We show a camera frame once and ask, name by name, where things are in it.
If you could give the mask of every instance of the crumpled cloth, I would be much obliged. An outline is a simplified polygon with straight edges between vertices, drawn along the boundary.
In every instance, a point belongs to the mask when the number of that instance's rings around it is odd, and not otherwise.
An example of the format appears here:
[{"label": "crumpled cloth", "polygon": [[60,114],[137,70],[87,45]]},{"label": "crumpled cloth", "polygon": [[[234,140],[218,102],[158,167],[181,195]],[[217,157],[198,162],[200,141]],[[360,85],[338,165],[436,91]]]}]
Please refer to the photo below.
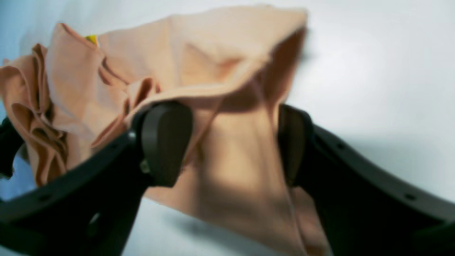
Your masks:
[{"label": "crumpled cloth", "polygon": [[289,255],[323,255],[311,198],[289,188],[277,144],[307,14],[237,6],[98,35],[57,24],[46,48],[5,61],[0,93],[43,186],[126,131],[145,104],[177,100],[194,128],[174,188],[145,196]]}]

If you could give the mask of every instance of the peach fabric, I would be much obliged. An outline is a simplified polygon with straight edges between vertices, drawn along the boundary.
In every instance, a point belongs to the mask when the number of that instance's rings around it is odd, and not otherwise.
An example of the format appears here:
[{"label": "peach fabric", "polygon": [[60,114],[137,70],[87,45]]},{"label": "peach fabric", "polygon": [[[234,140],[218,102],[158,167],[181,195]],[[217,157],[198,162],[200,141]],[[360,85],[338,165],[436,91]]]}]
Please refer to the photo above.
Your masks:
[{"label": "peach fabric", "polygon": [[108,32],[97,45],[57,24],[48,48],[0,69],[36,183],[91,157],[145,104],[178,100],[194,115],[182,174],[145,196],[277,251],[323,255],[311,198],[287,187],[276,140],[306,21],[299,9],[228,7]]}]

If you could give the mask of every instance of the yellow tag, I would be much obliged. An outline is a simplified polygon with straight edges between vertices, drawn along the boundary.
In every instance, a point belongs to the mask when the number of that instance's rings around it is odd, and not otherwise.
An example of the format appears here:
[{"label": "yellow tag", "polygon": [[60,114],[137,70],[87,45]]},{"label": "yellow tag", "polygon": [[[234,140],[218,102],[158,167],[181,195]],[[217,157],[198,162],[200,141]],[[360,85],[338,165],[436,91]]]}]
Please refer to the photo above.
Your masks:
[{"label": "yellow tag", "polygon": [[90,42],[92,42],[94,45],[98,45],[97,42],[96,42],[96,35],[90,35],[90,36],[86,36],[86,39]]}]

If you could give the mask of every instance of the black plastic part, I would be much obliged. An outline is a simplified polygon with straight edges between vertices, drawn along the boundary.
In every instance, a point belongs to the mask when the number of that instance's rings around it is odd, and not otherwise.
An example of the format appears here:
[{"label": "black plastic part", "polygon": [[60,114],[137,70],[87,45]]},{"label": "black plastic part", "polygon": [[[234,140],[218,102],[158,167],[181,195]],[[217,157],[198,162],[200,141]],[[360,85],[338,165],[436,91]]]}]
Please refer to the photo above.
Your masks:
[{"label": "black plastic part", "polygon": [[[281,118],[288,124],[280,124],[281,128],[288,126],[292,132],[302,123],[306,126],[306,138],[299,140],[306,143],[295,185],[314,199],[334,256],[442,255],[419,250],[415,233],[450,221],[450,214],[455,216],[454,204],[384,172],[335,135],[311,124],[307,113],[288,110],[288,117]],[[298,116],[296,111],[301,120],[290,121]],[[308,126],[313,126],[313,134]],[[447,248],[443,251],[455,255]]]},{"label": "black plastic part", "polygon": [[10,179],[13,176],[13,161],[24,140],[17,133],[8,118],[0,126],[0,178]]},{"label": "black plastic part", "polygon": [[[167,113],[173,113],[172,109],[177,108],[177,113],[184,115],[172,115],[172,118],[187,120],[187,111],[181,110],[185,107],[171,102],[163,103],[163,106]],[[154,111],[147,108],[137,118],[146,119]],[[31,256],[120,255],[143,193],[149,186],[156,185],[156,179],[144,174],[140,168],[144,154],[139,145],[160,143],[164,146],[163,151],[169,154],[173,152],[166,148],[168,144],[180,145],[182,148],[176,148],[180,154],[187,145],[180,141],[174,143],[175,139],[189,140],[169,134],[161,138],[157,134],[159,140],[142,138],[138,142],[140,136],[137,136],[135,128],[142,127],[141,120],[133,123],[135,126],[131,130],[74,170],[42,188],[1,203],[0,245]],[[166,125],[170,121],[162,124],[159,129],[148,132],[167,132]],[[180,126],[180,129],[191,130],[191,127],[190,121],[189,126]]]},{"label": "black plastic part", "polygon": [[143,120],[141,141],[157,186],[173,187],[192,132],[191,110],[176,102],[159,104]]}]

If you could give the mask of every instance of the white background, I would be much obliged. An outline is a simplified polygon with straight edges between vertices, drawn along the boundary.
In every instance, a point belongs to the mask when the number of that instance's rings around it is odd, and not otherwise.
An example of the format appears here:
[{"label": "white background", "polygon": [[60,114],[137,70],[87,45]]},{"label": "white background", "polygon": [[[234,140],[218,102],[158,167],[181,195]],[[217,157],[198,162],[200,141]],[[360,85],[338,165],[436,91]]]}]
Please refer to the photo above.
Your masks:
[{"label": "white background", "polygon": [[385,170],[455,202],[455,1],[0,3],[0,58],[10,59],[48,45],[56,22],[89,35],[223,5],[306,7],[307,44],[288,103]]}]

